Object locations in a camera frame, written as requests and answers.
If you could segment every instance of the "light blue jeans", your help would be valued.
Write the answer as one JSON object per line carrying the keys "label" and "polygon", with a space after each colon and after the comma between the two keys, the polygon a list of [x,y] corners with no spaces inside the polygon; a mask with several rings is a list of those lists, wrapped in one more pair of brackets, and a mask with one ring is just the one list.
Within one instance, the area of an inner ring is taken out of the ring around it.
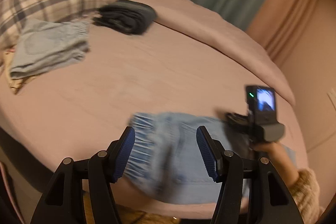
{"label": "light blue jeans", "polygon": [[[241,158],[251,158],[248,137],[225,122],[184,113],[136,113],[130,122],[135,144],[124,174],[148,196],[173,204],[217,202],[221,183],[208,176],[196,142],[196,129],[205,126],[213,139]],[[286,147],[295,162],[295,152]],[[243,196],[249,195],[244,180]]]}

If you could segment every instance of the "camera screen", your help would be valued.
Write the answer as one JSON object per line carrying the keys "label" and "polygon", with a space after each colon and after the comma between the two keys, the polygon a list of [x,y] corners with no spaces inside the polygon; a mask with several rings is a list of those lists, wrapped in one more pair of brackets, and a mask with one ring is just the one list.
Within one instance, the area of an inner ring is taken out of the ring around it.
{"label": "camera screen", "polygon": [[275,111],[274,94],[270,90],[257,89],[258,110]]}

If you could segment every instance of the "plaid pillow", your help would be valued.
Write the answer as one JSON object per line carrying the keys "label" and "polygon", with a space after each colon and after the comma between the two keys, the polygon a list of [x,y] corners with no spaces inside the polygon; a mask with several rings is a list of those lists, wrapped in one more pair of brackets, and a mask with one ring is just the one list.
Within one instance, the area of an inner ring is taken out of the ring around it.
{"label": "plaid pillow", "polygon": [[16,44],[27,18],[70,21],[105,4],[105,0],[0,0],[0,51]]}

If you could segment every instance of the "folded clothing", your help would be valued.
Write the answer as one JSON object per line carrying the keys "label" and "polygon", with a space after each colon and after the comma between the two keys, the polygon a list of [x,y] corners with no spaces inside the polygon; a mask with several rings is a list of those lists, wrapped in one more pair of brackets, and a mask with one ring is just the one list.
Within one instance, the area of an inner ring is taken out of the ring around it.
{"label": "folded clothing", "polygon": [[[136,113],[130,122],[135,144],[125,175],[148,196],[173,204],[215,203],[221,183],[209,177],[196,142],[196,129],[205,126],[226,150],[250,159],[247,135],[239,134],[222,120],[184,113]],[[295,162],[295,152],[285,147]],[[249,186],[243,182],[243,196]]]}
{"label": "folded clothing", "polygon": [[89,50],[87,22],[52,23],[28,19],[10,67],[22,79],[78,63]]}
{"label": "folded clothing", "polygon": [[125,34],[142,34],[157,17],[155,10],[143,3],[117,0],[98,9],[101,17],[93,20],[97,25]]}
{"label": "folded clothing", "polygon": [[28,76],[28,77],[24,77],[21,79],[11,78],[9,71],[11,69],[11,64],[12,64],[12,60],[15,54],[15,50],[16,50],[16,46],[13,46],[12,48],[7,49],[3,53],[3,63],[4,63],[3,71],[5,74],[6,81],[9,85],[9,88],[14,94],[17,94],[24,85],[28,84],[29,82],[37,78],[38,75]]}

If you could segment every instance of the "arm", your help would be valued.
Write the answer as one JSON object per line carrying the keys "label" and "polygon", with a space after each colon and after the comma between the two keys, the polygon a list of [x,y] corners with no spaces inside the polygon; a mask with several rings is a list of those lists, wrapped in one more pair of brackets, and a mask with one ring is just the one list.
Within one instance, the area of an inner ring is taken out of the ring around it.
{"label": "arm", "polygon": [[320,216],[320,187],[313,170],[298,170],[279,143],[258,144],[253,149],[268,153],[269,159],[293,196],[305,224],[315,223]]}

